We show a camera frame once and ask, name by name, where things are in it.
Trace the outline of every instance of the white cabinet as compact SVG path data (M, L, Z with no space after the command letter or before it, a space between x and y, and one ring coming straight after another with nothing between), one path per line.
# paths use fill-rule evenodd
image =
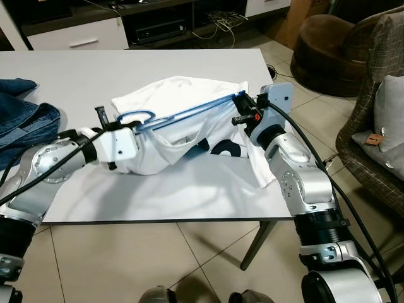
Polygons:
M246 17L290 6L292 0L247 0Z
M28 36L35 51L127 49L121 18L112 18Z

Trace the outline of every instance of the black cable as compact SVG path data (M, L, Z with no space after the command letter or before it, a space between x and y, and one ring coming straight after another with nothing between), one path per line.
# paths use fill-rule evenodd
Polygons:
M8 194L7 196L5 196L3 199L0 200L0 206L7 203L9 200L13 199L14 197L17 197L19 194L22 194L25 191L29 190L33 186L37 185L39 182L42 182L44 179L48 178L52 173L54 173L57 169L59 169L63 164L65 164L67 161L69 161L71 158L73 158L77 153L82 151L88 145L92 144L92 142L94 140L99 138L105 132L106 132L106 130L103 129L101 132L99 132L94 137L89 139L85 144L79 146L77 149L73 150L69 155L65 156L62 160L60 160L58 163L56 163L55 166L53 166L51 169L47 170L40 177L37 177L33 181L24 185L23 187L20 187L16 191L13 191L11 194Z
M278 73L278 71L276 71L276 69L275 69L275 67L274 67L273 65L267 64L266 67L268 68L268 71L270 72L270 75L271 75L271 77L272 77L272 80L275 80L275 79L278 77L278 75L286 76L286 75L284 75L284 74ZM292 125L292 126L296 129L296 131L298 132L298 134L303 138L303 140L305 141L305 143L307 144L307 146L309 147L309 149L310 149L311 151L313 151L313 150L314 150L314 147L310 144L310 142L308 142L308 140L306 141L306 140L304 139L305 135L304 135L302 132L301 132L301 133L299 132L299 130L298 130L299 126L296 125L296 124L295 124L295 125ZM313 153L313 155L314 155L314 157L315 157L317 163L319 163L319 162L321 161L320 157L316 157L314 153ZM326 168L325 168L325 164L323 163L322 166L324 167L324 169L322 169L322 168L320 168L320 169L321 169L322 171L324 171L324 172L327 174L327 176L330 178L330 176L328 175L328 172L327 172L327 170L326 170ZM338 198L336 197L336 194L335 194L334 189L333 189L333 196L334 196L336 208L337 208L337 210L339 211L340 215L342 216L343 213L342 213L342 210L341 210L341 208L340 208L340 204L339 204L339 202L338 202ZM349 230L348 230L348 233L350 234L350 236L351 236L352 239L355 239L355 237L352 235L352 233L351 233ZM357 246L359 255L360 255L363 259L365 259L365 260L367 261L367 263L368 263L369 266L373 269L373 271L375 272L375 274L377 275L377 277L378 277L380 280L383 280L383 279L384 279L384 275L381 273L380 269L379 269L379 268L376 266L376 264L373 262L372 258L369 257L369 255L366 253L365 249L359 244L359 242L358 242L356 239L354 240L354 242L355 242L355 245Z
M31 147L34 147L37 144L41 144L42 142L38 142L38 143L34 143L34 144L30 144L26 147L24 147L22 150L20 150L12 159L10 162L8 162L6 168L3 171L3 175L1 176L0 179L0 187L4 184L4 182L6 182L6 178L7 175L10 173L11 168L13 168L14 163L27 151L29 150Z
M357 213L356 209L352 205L348 196L342 191L342 189L339 187L339 185L332 178L330 180L331 180L333 187L335 187L336 191L338 191L340 193L340 195L342 196L342 198L345 200L349 210L351 211L353 217L355 218L356 222L358 223L361 231L363 232L363 234L366 238L366 241L369 243L377 261L380 264L380 268L381 268L382 272L384 273L384 282L387 280L387 285L390 288L390 290L388 290L387 285L386 285L386 291L389 294L391 303L397 303L398 299L397 299L396 288L395 288L394 282L393 282L393 277L391 276L389 269L387 268L386 264L384 263L383 257L381 256L379 249L373 242L371 235L369 235L368 231L366 230L364 223L360 219L359 214Z
M270 72L272 80L275 80L278 77L278 75L283 76L283 77L288 77L288 78L295 78L293 76L288 76L287 74L278 73L278 71L275 69L275 67L273 65L267 64L266 67L268 68L268 71Z
M272 109L274 109L275 111L277 111L283 118L285 118L290 123L290 125L292 125L292 127L297 131L299 136L302 137L304 143L307 145L307 147L310 149L311 153L314 155L314 158L317 161L318 167L329 177L329 179L331 181L331 184L333 185L333 188L335 188L341 194L341 197L345 200L349 210L351 211L353 217L355 218L355 221L358 223L358 226L359 226L360 230L362 231L363 235L365 236L366 241L369 243L373 253L375 254L375 257L376 257L377 261L380 264L381 270L382 270L382 272L384 273L384 276L385 276L385 279L383 281L387 280L387 282L388 282L389 290L388 290L387 287L386 287L386 290L387 290L387 292L389 294L391 303L397 303L397 293L396 293L396 289L395 289L391 274L390 274L389 270L387 269L387 266L384 263L384 260L383 260L382 256L380 255L379 249L376 247L375 243L373 242L372 237L369 235L369 232L367 231L364 223L360 219L359 214L356 212L356 210L355 210L354 206L352 205L351 201L348 199L347 195L342 191L342 189L338 186L338 184L330 177L330 175L328 175L328 172L327 172L323 162L321 161L321 158L317 154L317 151L314 149L314 147L312 146L310 141L307 139L307 137L305 136L303 131L300 129L300 127L297 125L297 123L291 117L289 117L288 114L286 114L282 109L277 107L275 104L270 102L268 104L268 106L271 107ZM336 194L334 192L334 189L333 189L333 195L335 197L335 202L336 202L336 206L338 208L338 211L342 215L339 203L336 200Z

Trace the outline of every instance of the beige floor tile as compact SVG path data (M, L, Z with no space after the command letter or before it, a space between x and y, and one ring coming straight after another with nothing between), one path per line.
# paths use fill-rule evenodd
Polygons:
M45 229L48 229L50 225L39 225L39 227L36 229L35 234L44 231Z
M403 303L404 302L403 300L404 297L402 296L403 287L401 285L396 285L396 292L398 296L398 303ZM379 289L379 293L383 303L391 302L390 297L384 288Z
M301 85L299 82L297 82L297 80L295 78L288 78L288 79L290 79L290 82L292 82L294 85L299 87L303 92L305 92L306 94L312 96L313 98L317 98L318 96L321 96L320 93L315 92L314 90L311 90L311 89Z
M258 222L178 223L200 264L255 229Z
M137 302L198 264L175 223L52 227L66 302Z
M274 82L275 83L290 82L294 84L293 81L291 81L291 78L284 78L281 76L278 76ZM301 106L312 99L313 99L312 96L303 92L299 87L297 87L296 85L293 86L292 109Z
M386 250L381 249L381 256L384 259L384 262L387 264L389 271L391 273L395 273L399 270L402 266L404 266L404 247L403 246L396 246L395 248L390 248L387 252L383 252Z
M268 52L276 55L282 61L290 60L293 56L293 50L287 48L286 46L278 43L277 41L269 41L265 44L261 44L261 47L266 49Z
M358 97L346 97L345 99L347 99L348 101L353 102L355 104Z
M236 33L234 48L237 49L259 48L260 45L268 43L270 41L272 41L272 39L263 35L260 31L256 30L255 28L252 28L244 32Z
M338 112L344 114L344 116L350 117L352 111L354 110L355 104L351 101L348 101L345 98L334 97L328 95L322 95L318 97L318 100L328 104L332 108L336 109Z
M297 82L297 80L295 78L291 78L292 72L290 71L290 60L288 61L284 61L284 62L280 62L278 64L275 65L275 69L278 73L280 74L284 74L286 76L289 77L285 77L285 79L288 79L289 82L292 82L297 88L299 88L300 90L302 90L305 94L311 96L312 98L317 98L318 96L320 96L321 94L318 92L315 92L314 90L310 90L306 87L304 87L303 85L301 85L299 82Z
M383 206L382 202L370 195L347 169L344 168L337 172L333 176L333 179L349 197L373 241L381 251L386 251L404 242L402 219L395 217L391 212L386 212L381 209L381 206ZM340 204L344 217L348 218L351 222L350 230L365 250L370 253L371 250L367 245L364 236L360 232L353 216L350 214L340 196L339 200L341 200ZM391 267L391 270L394 269L392 266L397 264L396 258L399 258L401 264L404 264L404 253L400 253L400 251L402 252L403 250L400 249L398 252L394 253L394 255L398 253L398 255L395 256L394 262L392 258L393 255L391 254L389 257L390 264L388 263L388 265Z
M401 292L401 294L398 296L398 302L403 303L404 302L404 291Z
M294 223L279 222L248 269L242 271L240 262L254 236L251 232L202 266L220 301L226 302L232 292L252 289L275 302L303 302L300 281L307 271L299 260Z
M327 158L330 158L335 154L335 151L333 151L331 148L327 147L323 142L318 140L315 136L313 136L310 132L308 132L306 129L304 129L301 125L299 125L300 128L302 129L303 133L309 139L310 143L313 145L313 147L316 149L318 155L322 160L325 160ZM300 142L304 143L303 139L297 134L295 131L296 138L299 139ZM335 157L331 163L328 166L329 168L327 169L329 175L333 175L339 170L343 168L343 164L341 162L340 157Z
M200 268L175 284L171 289L175 291L178 303L219 302Z
M33 237L24 260L20 278L13 285L23 292L24 302L63 303L50 229Z
M334 151L336 136L348 120L340 111L318 99L293 109L290 116Z
M290 64L287 64L286 62L281 62L274 65L274 68L278 73L292 77L292 73L290 72Z
M261 53L264 57L265 63L274 65L282 62L282 59L280 59L278 56L276 56L274 53L260 47Z

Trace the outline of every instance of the power cord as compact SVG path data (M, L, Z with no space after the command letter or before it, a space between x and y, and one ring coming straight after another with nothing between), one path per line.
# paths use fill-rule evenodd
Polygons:
M272 77L272 80L275 80L275 79L278 77L278 74L279 74L280 76L285 76L285 77L293 78L293 77L291 77L291 76L287 76L287 75L278 73L273 65L267 64L266 66L267 66L267 68L268 68L268 71L270 72L270 75L271 75L271 77ZM335 199L335 201L336 201L336 205L337 205L338 211L342 214L342 211L341 211L341 208L340 208L340 205L339 205L339 203L338 203L338 200L337 200L337 197L336 197L336 195L335 195L334 190L333 190L333 196L334 196L334 199ZM349 234L350 234L352 240L355 242L355 245L356 245L356 247L357 247L357 249L358 249L358 253L360 254L360 256L361 256L363 259L365 259L365 261L369 264L369 266L372 268L373 272L377 275L377 277L378 277L381 281L383 281L383 280L384 280L384 275L383 275L382 271L376 266L376 264L373 262L372 258L366 253L365 249L359 244L359 242L355 239L354 235L352 235L352 233L351 233L350 231L349 231Z
M212 39L217 34L218 29L220 29L225 33L230 32L233 37L233 43L231 49L234 48L235 35L232 29L241 25L242 22L244 20L248 20L248 18L240 14L234 13L233 11L212 11L208 14L208 17L209 20L216 25L216 29L213 35L210 37L201 37L194 32L192 32L192 34L199 39L209 40Z
M276 69L273 65L267 64L266 67L268 68L268 71L271 74L272 80L275 80L278 77L278 75L283 76L283 77L288 77L288 78L295 78L293 76L288 76L287 74L278 73L278 71L276 71Z
M325 169L324 164L321 161L321 158L319 157L319 155L317 154L316 150L314 149L314 147L312 146L312 144L310 143L310 141L307 139L307 137L305 136L305 134L303 133L303 131L301 130L301 128L297 125L297 123L291 118L289 117L282 109L280 109L279 107L277 107L275 104L273 103L269 103L269 107L271 107L273 110L275 110L276 112L278 112L283 118L285 118L290 125L292 125L292 127L297 131L297 133L299 134L300 137L302 137L304 143L307 145L307 147L310 149L311 153L314 155L314 158L317 161L317 165L318 167L328 176L328 178L331 181L331 184L333 185L333 195L335 197L335 203L336 203L336 207L338 209L338 211L340 212L340 214L342 215L341 212L341 208L340 205L338 203L338 200L336 198L336 194L334 192L334 188L338 191L338 193L341 195L341 197L344 199L345 203L347 204L349 210L351 211L353 217L355 218L355 221L358 223L358 226L360 228L360 230L362 231L363 235L366 238L366 241L369 243L377 261L380 264L380 268L381 271L384 273L384 278L382 279L382 281L384 283L387 283L387 285L385 285L386 287L386 291L390 297L391 303L398 303L398 298L397 298L397 293L396 293L396 288L394 286L394 282L393 282L393 278L391 277L391 274L389 272L389 269L386 266L386 263L384 262L383 257L381 256L379 249L377 248L377 246L375 245L374 241L372 240L371 235L369 234L369 232L366 229L366 226L364 225L362 219L360 219L359 214L356 212L356 209L354 208L353 204L351 203L351 201L349 200L348 196L342 191L342 189L338 186L338 184L330 177L330 175L328 174L327 170Z
M42 182L46 178L48 178L52 173L57 171L62 165L64 165L67 161L72 159L77 153L85 149L88 145L92 144L93 141L98 139L101 135L103 135L106 132L106 130L101 130L98 134L96 134L94 137L89 139L86 143L83 145L80 145L77 149L73 150L71 153L69 153L67 156L65 156L63 159L61 159L58 163L55 164L51 169L47 170L45 173L43 173L41 176L37 177L33 181L29 182L28 184L24 185L23 187L20 187L19 189L13 191L11 194L8 194L5 196L3 199L0 199L0 206L7 203L14 197L17 197L19 194L24 193L25 191L29 190L30 188L34 187L38 183Z

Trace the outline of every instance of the denim jacket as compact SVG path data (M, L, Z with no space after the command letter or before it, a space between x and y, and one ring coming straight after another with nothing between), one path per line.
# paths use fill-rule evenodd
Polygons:
M36 86L30 80L0 80L0 170L22 149L56 139L59 111L47 103L37 105L16 97Z

